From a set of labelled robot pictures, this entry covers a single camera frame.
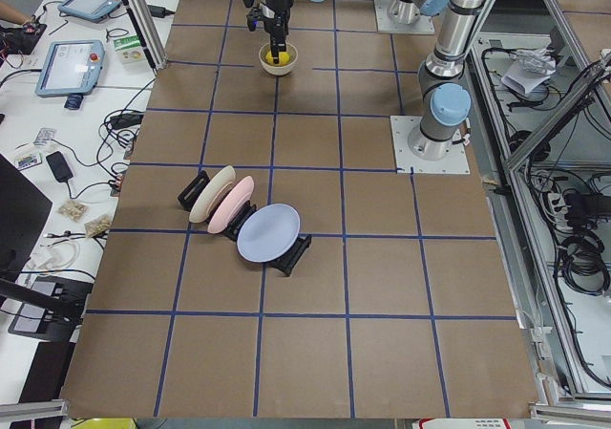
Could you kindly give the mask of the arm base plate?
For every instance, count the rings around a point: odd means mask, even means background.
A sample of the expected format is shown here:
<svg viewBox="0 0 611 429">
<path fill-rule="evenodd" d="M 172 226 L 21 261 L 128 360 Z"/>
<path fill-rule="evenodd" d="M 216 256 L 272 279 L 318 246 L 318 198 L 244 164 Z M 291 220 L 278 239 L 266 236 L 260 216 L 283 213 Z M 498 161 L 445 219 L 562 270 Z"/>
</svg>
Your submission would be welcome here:
<svg viewBox="0 0 611 429">
<path fill-rule="evenodd" d="M 422 15 L 412 2 L 373 0 L 378 32 L 391 34 L 434 35 L 432 18 Z"/>
<path fill-rule="evenodd" d="M 466 148 L 458 130 L 443 142 L 427 139 L 419 116 L 391 116 L 390 127 L 398 174 L 470 175 Z"/>
</svg>

